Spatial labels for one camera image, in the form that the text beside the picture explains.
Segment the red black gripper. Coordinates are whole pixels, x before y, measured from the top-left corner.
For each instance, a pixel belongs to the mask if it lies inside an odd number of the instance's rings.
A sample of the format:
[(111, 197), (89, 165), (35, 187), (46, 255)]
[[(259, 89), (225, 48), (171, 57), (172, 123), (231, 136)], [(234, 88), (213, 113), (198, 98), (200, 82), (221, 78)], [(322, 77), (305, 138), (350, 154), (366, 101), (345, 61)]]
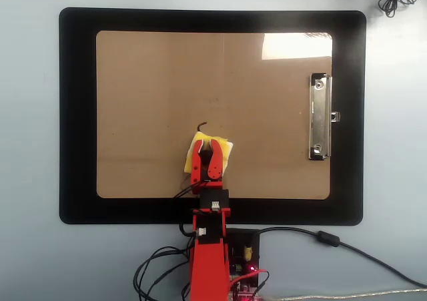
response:
[[(194, 143), (191, 155), (191, 177), (201, 176), (200, 151), (204, 141), (197, 140)], [(220, 178), (223, 175), (223, 153), (220, 143), (216, 139), (211, 139), (211, 159), (207, 169), (210, 180), (198, 180), (191, 183), (191, 190), (199, 198), (199, 208), (205, 210), (221, 210), (230, 207), (229, 190), (224, 189), (224, 184)]]

